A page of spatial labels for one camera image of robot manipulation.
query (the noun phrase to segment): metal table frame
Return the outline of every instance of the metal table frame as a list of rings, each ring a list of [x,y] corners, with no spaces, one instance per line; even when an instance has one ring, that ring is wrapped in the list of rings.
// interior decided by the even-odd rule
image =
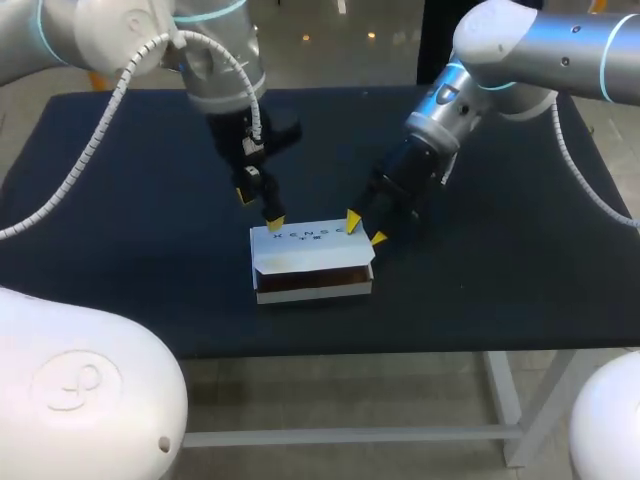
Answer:
[[[560,350],[528,407],[522,411],[506,352],[484,361],[499,424],[470,427],[332,428],[188,433],[183,448],[322,443],[503,440],[508,467],[524,467],[596,367],[588,350]]]

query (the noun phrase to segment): table leg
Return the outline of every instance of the table leg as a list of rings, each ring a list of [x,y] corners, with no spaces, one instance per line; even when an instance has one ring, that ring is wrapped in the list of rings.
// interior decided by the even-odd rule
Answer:
[[[597,356],[588,350],[559,350],[529,406],[522,413],[522,437],[505,442],[508,467],[524,467],[560,417],[573,405],[594,372]]]

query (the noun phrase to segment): white cable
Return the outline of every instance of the white cable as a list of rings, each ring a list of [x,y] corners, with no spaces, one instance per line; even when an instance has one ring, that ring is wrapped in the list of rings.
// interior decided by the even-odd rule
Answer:
[[[616,222],[626,225],[628,227],[640,228],[640,220],[634,220],[632,218],[625,217],[624,215],[619,214],[614,209],[612,209],[604,200],[602,200],[596,192],[593,191],[587,180],[582,176],[580,170],[575,163],[573,163],[573,159],[571,158],[571,154],[567,149],[567,145],[564,142],[564,135],[562,135],[562,128],[560,127],[560,117],[558,115],[558,105],[554,101],[551,105],[551,115],[553,118],[553,128],[556,132],[556,139],[558,140],[558,146],[560,147],[560,153],[562,154],[562,158],[567,163],[569,170],[576,177],[580,186],[587,192],[587,195],[598,205],[604,212],[613,218]]]
[[[62,184],[58,187],[58,189],[54,192],[47,202],[40,207],[35,213],[31,216],[25,218],[21,222],[16,223],[10,227],[4,228],[0,230],[0,240],[5,240],[9,237],[13,237],[18,233],[24,232],[26,229],[33,227],[36,223],[41,221],[44,217],[46,217],[51,211],[58,206],[58,204],[62,201],[62,199],[69,193],[71,187],[76,183],[84,169],[87,167],[89,160],[93,157],[96,149],[102,142],[102,139],[109,128],[111,120],[115,115],[118,107],[120,106],[120,102],[122,102],[122,98],[124,97],[127,89],[129,88],[129,84],[131,83],[131,79],[133,78],[133,74],[138,67],[138,64],[142,61],[144,57],[149,55],[156,48],[166,44],[169,41],[173,40],[186,40],[192,41],[195,43],[200,43],[210,48],[213,52],[220,54],[224,57],[225,62],[229,63],[233,70],[238,73],[242,83],[245,87],[246,93],[251,102],[251,132],[252,138],[255,142],[260,143],[261,140],[261,132],[262,132],[262,124],[260,121],[260,107],[258,105],[258,99],[256,97],[255,90],[249,77],[242,69],[242,65],[231,55],[226,48],[220,45],[218,42],[211,40],[209,37],[202,35],[200,33],[191,32],[191,31],[181,31],[179,35],[176,35],[173,39],[170,37],[169,33],[163,33],[158,35],[157,37],[149,40],[145,43],[140,49],[136,52],[136,54],[131,58],[129,64],[125,67],[116,88],[111,95],[111,99],[107,104],[107,108],[102,114],[102,118],[100,122],[98,122],[98,126],[93,131],[93,135],[91,139],[87,143],[86,147],[80,154],[80,157],[76,161],[75,165],[64,179]]]

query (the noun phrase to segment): yellow fingertip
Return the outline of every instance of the yellow fingertip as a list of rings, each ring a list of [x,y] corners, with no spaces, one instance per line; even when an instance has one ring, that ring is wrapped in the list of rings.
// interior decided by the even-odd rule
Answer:
[[[242,190],[240,190],[239,188],[236,188],[236,193],[238,194],[238,197],[240,197],[242,205],[249,205],[251,202],[253,202],[253,199],[249,200],[248,202],[245,201],[244,197],[242,196]]]
[[[267,221],[267,228],[270,232],[276,232],[284,225],[284,215],[280,218],[276,218],[273,222]]]
[[[347,234],[351,235],[356,229],[362,217],[351,209],[347,210]]]
[[[373,245],[375,247],[377,244],[382,243],[387,239],[388,239],[388,237],[384,233],[378,232],[371,239],[371,245]]]

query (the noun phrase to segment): background floor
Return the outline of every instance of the background floor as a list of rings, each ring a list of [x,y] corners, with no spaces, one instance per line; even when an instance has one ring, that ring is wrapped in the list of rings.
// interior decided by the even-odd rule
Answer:
[[[250,0],[272,88],[415,83],[423,0]],[[550,10],[586,11],[583,0]],[[639,11],[609,0],[609,11]],[[375,33],[370,39],[368,33]],[[137,88],[182,88],[156,72]],[[52,95],[89,90],[85,73],[42,72],[0,89],[0,178]],[[640,216],[640,109],[577,100],[631,212]],[[623,353],[598,352],[602,362]],[[524,403],[553,352],[510,354]],[[411,354],[200,361],[184,364],[190,431],[419,426],[496,421],[480,354]],[[251,447],[185,451],[180,480],[570,479],[566,421],[533,464],[506,470],[496,442]]]

